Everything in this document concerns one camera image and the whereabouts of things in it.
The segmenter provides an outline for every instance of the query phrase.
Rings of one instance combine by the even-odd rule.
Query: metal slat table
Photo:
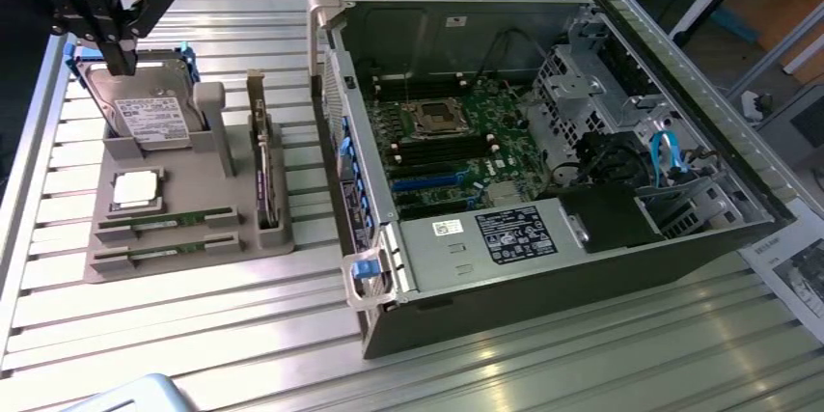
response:
[[[102,119],[52,38],[4,204],[0,409],[58,410],[148,372],[204,410],[820,410],[821,344],[737,255],[677,283],[360,359],[306,78],[305,0],[177,0],[141,46],[188,41],[224,82],[266,71],[293,254],[81,282]]]

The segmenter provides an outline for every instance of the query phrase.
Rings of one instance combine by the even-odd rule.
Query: motherboard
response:
[[[400,219],[518,204],[541,192],[542,154],[504,81],[480,79],[460,96],[377,94],[366,112]]]

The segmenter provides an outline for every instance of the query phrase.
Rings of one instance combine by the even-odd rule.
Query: green circuit board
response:
[[[384,156],[390,188],[398,180],[434,177],[432,175],[397,179],[393,175],[397,170],[405,168],[402,163],[393,162],[393,144],[413,143],[426,138],[420,134],[420,124],[413,114],[414,105],[421,101],[433,100],[366,102],[366,112],[378,150]],[[465,205],[464,210],[493,206],[486,190],[490,184],[501,185],[501,182],[505,182],[513,187],[520,201],[524,202],[530,201],[542,190],[545,172],[541,153],[521,122],[524,117],[517,109],[516,98],[501,89],[501,83],[482,80],[464,96],[454,97],[453,101],[454,110],[460,110],[466,127],[461,133],[430,139],[454,141],[461,137],[477,138],[492,134],[498,149],[470,159],[449,161],[452,174],[458,174],[461,177],[457,184],[402,192],[393,191],[394,205],[401,218],[404,211],[409,213],[412,210],[426,211],[420,206],[450,206],[449,212],[461,209],[461,205]]]

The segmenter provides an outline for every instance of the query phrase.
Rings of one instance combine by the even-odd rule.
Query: hard drive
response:
[[[133,137],[148,151],[190,146],[189,132],[206,128],[192,99],[200,79],[190,48],[138,51],[133,76],[112,76],[93,49],[74,56],[72,46],[66,55],[114,137]]]

